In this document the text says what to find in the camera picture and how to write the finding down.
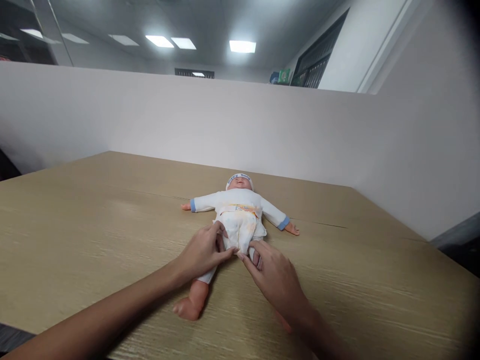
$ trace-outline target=tabletop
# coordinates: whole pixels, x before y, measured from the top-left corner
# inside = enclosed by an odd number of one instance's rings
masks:
[[[38,334],[178,255],[214,212],[186,200],[238,170],[105,152],[0,182],[0,323]],[[290,216],[266,240],[361,359],[440,359],[467,335],[478,279],[352,188],[248,172]],[[168,298],[112,359],[311,359],[238,260],[220,267],[196,322]]]

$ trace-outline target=doll arm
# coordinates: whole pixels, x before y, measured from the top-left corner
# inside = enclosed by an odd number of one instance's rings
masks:
[[[286,230],[293,235],[300,235],[300,231],[297,227],[290,222],[290,218],[273,206],[269,201],[265,200],[263,197],[260,200],[262,211],[265,214],[266,219],[275,225],[278,230]]]
[[[191,210],[192,213],[209,211],[215,209],[216,204],[218,204],[219,197],[220,191],[210,195],[195,197],[190,200],[190,204],[185,204],[187,206],[182,205],[182,209]]]

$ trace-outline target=diaper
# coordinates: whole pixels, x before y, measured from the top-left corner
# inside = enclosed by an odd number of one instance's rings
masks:
[[[217,220],[225,226],[228,238],[223,236],[225,249],[239,248],[243,254],[247,254],[250,241],[260,240],[267,231],[254,212],[250,211],[224,211]]]

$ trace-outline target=white long-sleeve shirt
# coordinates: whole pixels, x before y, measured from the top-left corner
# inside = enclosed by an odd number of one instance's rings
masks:
[[[232,211],[232,207],[250,207],[253,208],[253,212],[258,219],[261,220],[262,214],[265,214],[266,219],[279,230],[283,230],[290,222],[290,218],[287,215],[249,189],[234,188],[196,197],[190,200],[190,206],[193,213],[215,209],[217,218],[224,211]]]

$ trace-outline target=white knit cap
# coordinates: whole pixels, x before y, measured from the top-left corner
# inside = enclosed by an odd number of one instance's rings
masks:
[[[228,182],[226,183],[226,187],[225,187],[225,190],[227,190],[229,188],[229,185],[230,183],[232,182],[233,179],[235,178],[245,178],[248,180],[248,182],[250,183],[250,187],[251,187],[251,190],[253,191],[254,190],[254,183],[252,182],[252,179],[250,178],[250,176],[248,175],[245,175],[245,174],[242,174],[242,173],[238,173],[238,174],[235,174],[233,175],[230,180],[228,180]]]

